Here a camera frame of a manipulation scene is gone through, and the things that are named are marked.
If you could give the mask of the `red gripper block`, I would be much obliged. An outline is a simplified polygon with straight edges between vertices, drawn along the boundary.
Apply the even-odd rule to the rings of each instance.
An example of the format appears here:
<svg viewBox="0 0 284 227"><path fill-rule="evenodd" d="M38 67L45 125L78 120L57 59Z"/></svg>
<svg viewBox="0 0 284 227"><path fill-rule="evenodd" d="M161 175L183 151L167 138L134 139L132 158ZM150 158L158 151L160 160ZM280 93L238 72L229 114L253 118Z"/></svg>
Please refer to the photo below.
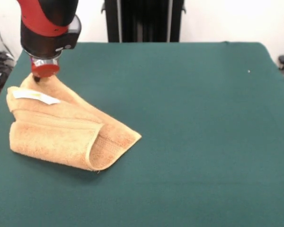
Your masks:
<svg viewBox="0 0 284 227"><path fill-rule="evenodd" d="M59 65L56 64L35 64L32 63L33 78L36 83L39 83L41 78L47 78L55 75L60 70Z"/></svg>

